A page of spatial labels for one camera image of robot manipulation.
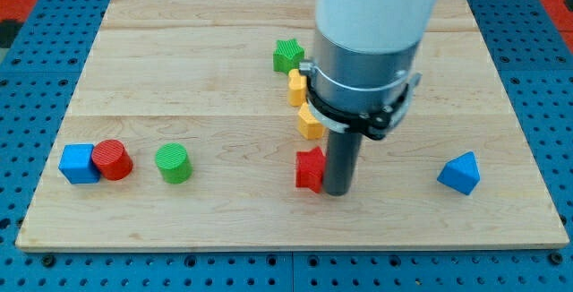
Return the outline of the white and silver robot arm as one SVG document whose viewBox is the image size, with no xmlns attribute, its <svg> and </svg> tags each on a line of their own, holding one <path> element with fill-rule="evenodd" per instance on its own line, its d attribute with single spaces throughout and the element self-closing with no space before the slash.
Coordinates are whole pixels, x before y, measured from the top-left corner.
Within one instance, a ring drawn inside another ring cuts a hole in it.
<svg viewBox="0 0 573 292">
<path fill-rule="evenodd" d="M 331 107 L 372 113 L 406 87 L 436 0 L 316 0 L 312 86 Z"/>
</svg>

